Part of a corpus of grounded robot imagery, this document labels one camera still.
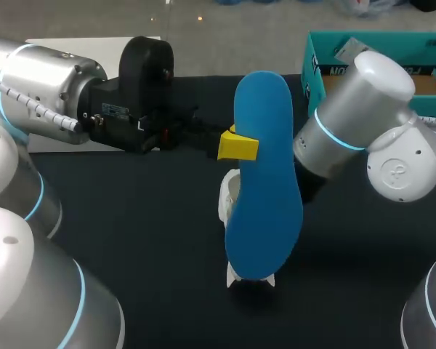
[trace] floor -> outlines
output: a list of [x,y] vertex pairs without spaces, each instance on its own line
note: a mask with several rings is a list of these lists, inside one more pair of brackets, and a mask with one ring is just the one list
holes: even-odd
[[300,72],[311,30],[436,31],[436,12],[405,5],[369,20],[342,15],[333,1],[220,6],[213,0],[0,0],[0,36],[161,36],[174,48],[177,76],[205,76]]

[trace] robotic arm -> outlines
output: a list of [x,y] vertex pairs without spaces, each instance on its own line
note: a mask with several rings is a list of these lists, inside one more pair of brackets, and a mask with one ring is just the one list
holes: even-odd
[[60,226],[60,201],[26,150],[30,133],[138,153],[178,143],[217,151],[224,129],[171,104],[173,67],[170,45],[145,37],[126,45],[110,80],[89,58],[0,39],[0,207],[45,236]]
[[385,198],[426,196],[436,186],[436,118],[408,107],[414,94],[412,78],[396,62],[359,54],[294,139],[303,201],[364,150],[368,178]]

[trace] robot logo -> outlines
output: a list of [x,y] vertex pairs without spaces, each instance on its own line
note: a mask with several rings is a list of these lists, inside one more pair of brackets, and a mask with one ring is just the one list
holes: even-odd
[[393,189],[404,189],[411,184],[408,165],[400,159],[389,159],[381,167],[383,183]]

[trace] plastic bag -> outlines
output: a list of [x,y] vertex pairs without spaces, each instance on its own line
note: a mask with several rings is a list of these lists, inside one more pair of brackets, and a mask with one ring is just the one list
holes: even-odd
[[332,0],[349,15],[375,17],[389,11],[400,0]]

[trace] label sticker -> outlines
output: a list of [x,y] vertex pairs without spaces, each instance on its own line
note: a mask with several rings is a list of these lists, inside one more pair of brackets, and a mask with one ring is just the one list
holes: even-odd
[[362,52],[365,51],[375,51],[368,45],[363,42],[357,40],[354,37],[351,37],[344,46],[336,53],[334,56],[337,60],[350,65],[353,63],[354,59]]
[[129,109],[125,107],[102,103],[102,113],[103,115],[112,116],[120,120],[129,120]]

